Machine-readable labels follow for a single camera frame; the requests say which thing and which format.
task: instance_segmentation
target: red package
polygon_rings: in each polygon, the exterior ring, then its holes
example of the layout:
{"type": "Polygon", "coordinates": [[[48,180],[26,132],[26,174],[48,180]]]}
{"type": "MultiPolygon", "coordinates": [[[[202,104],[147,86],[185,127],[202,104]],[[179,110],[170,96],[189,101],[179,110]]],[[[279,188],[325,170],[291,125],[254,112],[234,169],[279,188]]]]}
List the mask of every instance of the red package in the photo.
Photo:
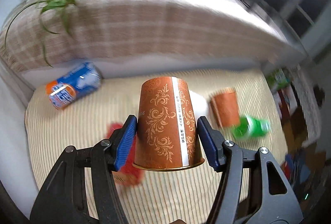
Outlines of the red package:
{"type": "MultiPolygon", "coordinates": [[[[122,127],[123,124],[120,123],[111,124],[106,138],[109,138],[116,129],[120,129],[122,127]]],[[[133,143],[125,164],[118,172],[113,172],[115,183],[124,186],[134,186],[141,182],[144,175],[144,171],[132,166],[134,162],[135,149],[136,149],[136,137],[134,137],[133,139],[133,143]]]]}

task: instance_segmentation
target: ornate floral pattern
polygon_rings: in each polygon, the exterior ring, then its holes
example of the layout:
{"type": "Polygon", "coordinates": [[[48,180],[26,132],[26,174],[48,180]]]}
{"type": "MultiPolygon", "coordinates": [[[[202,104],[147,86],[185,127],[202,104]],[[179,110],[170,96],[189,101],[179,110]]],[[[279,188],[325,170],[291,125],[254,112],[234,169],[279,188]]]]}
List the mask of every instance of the ornate floral pattern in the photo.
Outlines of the ornate floral pattern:
{"type": "Polygon", "coordinates": [[[146,123],[149,128],[146,130],[147,133],[147,143],[150,146],[155,146],[155,150],[158,155],[163,155],[169,160],[172,161],[173,144],[170,141],[169,137],[163,137],[159,139],[155,136],[156,133],[163,132],[164,126],[168,124],[167,119],[176,117],[175,112],[169,113],[168,108],[165,106],[169,101],[168,84],[166,84],[163,89],[158,90],[155,98],[151,99],[151,103],[158,107],[159,104],[162,106],[162,111],[159,111],[157,108],[151,108],[149,110],[149,115],[147,116],[146,123]]]}
{"type": "Polygon", "coordinates": [[[159,87],[160,84],[161,84],[161,78],[159,78],[159,77],[150,79],[150,80],[146,81],[146,83],[144,83],[143,92],[146,92],[146,94],[144,94],[144,101],[148,96],[154,94],[155,89],[157,89],[157,87],[159,87]]]}
{"type": "MultiPolygon", "coordinates": [[[[182,105],[184,123],[188,126],[189,130],[195,134],[196,126],[194,113],[192,110],[188,110],[188,107],[190,107],[190,101],[186,99],[186,96],[183,91],[180,91],[179,95],[180,103],[182,105]]],[[[186,136],[186,145],[188,159],[190,160],[194,156],[195,152],[195,136],[186,136]]]]}
{"type": "Polygon", "coordinates": [[[187,136],[186,144],[187,144],[188,159],[190,160],[194,156],[194,152],[195,152],[195,136],[193,137],[187,136]]]}
{"type": "Polygon", "coordinates": [[[180,103],[182,104],[183,117],[185,119],[185,124],[188,125],[190,131],[195,131],[195,118],[192,110],[188,110],[190,107],[190,101],[188,101],[183,93],[183,91],[179,92],[180,95],[180,103]]]}

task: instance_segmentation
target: gold cup rim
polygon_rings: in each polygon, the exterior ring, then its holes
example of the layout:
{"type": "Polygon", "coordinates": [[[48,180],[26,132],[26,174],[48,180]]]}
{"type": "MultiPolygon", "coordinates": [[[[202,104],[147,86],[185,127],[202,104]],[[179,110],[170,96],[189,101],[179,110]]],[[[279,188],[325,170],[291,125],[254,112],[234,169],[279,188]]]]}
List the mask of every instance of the gold cup rim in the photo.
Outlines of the gold cup rim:
{"type": "Polygon", "coordinates": [[[149,167],[143,167],[140,165],[137,165],[135,163],[132,164],[133,167],[136,167],[138,169],[146,170],[146,171],[153,171],[153,172],[174,172],[174,171],[182,171],[182,170],[187,170],[191,169],[194,167],[197,167],[199,165],[202,165],[205,162],[204,158],[201,158],[202,160],[198,163],[189,165],[189,166],[184,166],[184,167],[177,167],[177,168],[149,168],[149,167]]]}
{"type": "Polygon", "coordinates": [[[171,78],[171,77],[175,77],[176,79],[180,79],[183,82],[185,82],[187,84],[187,82],[184,79],[181,79],[180,77],[176,77],[176,76],[159,76],[159,77],[153,77],[151,79],[146,80],[142,85],[144,85],[146,82],[152,80],[152,79],[163,79],[163,78],[171,78]]]}
{"type": "Polygon", "coordinates": [[[212,97],[216,97],[217,95],[222,95],[225,93],[236,93],[236,89],[233,87],[226,87],[218,90],[212,97]]]}

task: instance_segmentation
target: green bottle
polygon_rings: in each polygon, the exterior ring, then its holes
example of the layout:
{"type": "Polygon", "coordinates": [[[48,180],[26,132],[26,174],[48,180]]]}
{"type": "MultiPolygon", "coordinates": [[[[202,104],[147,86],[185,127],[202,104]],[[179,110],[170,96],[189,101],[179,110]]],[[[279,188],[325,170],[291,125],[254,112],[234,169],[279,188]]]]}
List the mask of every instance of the green bottle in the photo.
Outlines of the green bottle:
{"type": "Polygon", "coordinates": [[[232,134],[236,139],[265,136],[269,131],[270,124],[267,120],[258,120],[251,116],[240,117],[240,125],[232,128],[232,134]]]}

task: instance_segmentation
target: white label strip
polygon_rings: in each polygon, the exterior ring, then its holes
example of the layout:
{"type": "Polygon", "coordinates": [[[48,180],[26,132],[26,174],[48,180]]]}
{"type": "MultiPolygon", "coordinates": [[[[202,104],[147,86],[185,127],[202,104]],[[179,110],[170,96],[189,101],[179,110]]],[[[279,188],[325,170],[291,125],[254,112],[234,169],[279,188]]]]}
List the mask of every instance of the white label strip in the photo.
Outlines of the white label strip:
{"type": "Polygon", "coordinates": [[[178,81],[177,81],[176,77],[172,77],[172,79],[173,79],[173,95],[175,97],[175,106],[176,106],[176,114],[177,114],[180,151],[181,151],[182,163],[183,163],[183,167],[184,167],[184,166],[188,166],[188,152],[187,152],[187,145],[186,145],[183,112],[182,112],[182,105],[180,103],[178,81]]]}

